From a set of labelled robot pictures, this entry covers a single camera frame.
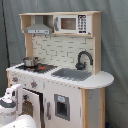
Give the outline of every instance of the white robot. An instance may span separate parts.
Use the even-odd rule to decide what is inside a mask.
[[[37,128],[31,116],[19,116],[22,113],[22,103],[23,88],[21,84],[6,89],[5,95],[0,98],[0,128]]]

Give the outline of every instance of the cabinet handle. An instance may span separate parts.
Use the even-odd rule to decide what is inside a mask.
[[[56,31],[59,31],[59,28],[57,27],[58,17],[54,19],[54,27]]]
[[[47,117],[48,120],[51,120],[51,115],[49,114],[50,102],[47,103]]]

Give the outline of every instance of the oven door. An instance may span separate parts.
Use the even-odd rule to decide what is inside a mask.
[[[44,128],[44,121],[41,119],[44,116],[42,114],[43,98],[40,95],[37,92],[23,89],[23,97],[27,100],[23,102],[21,115],[30,115],[35,120],[38,128]]]
[[[78,15],[55,15],[55,33],[78,33]]]

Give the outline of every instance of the microwave knob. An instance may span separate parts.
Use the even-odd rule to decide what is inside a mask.
[[[32,88],[36,88],[37,83],[33,81],[33,82],[31,83],[31,86],[32,86]]]
[[[12,81],[17,82],[18,81],[18,78],[17,77],[13,77],[12,78]]]

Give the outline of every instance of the gray wall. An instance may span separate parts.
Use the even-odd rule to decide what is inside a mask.
[[[8,67],[6,38],[4,28],[4,18],[2,1],[0,0],[0,97],[4,95],[7,88],[6,68]]]
[[[128,128],[128,1],[4,0],[11,65],[25,57],[19,13],[101,10],[102,70],[115,77],[106,88],[106,119],[114,128]]]

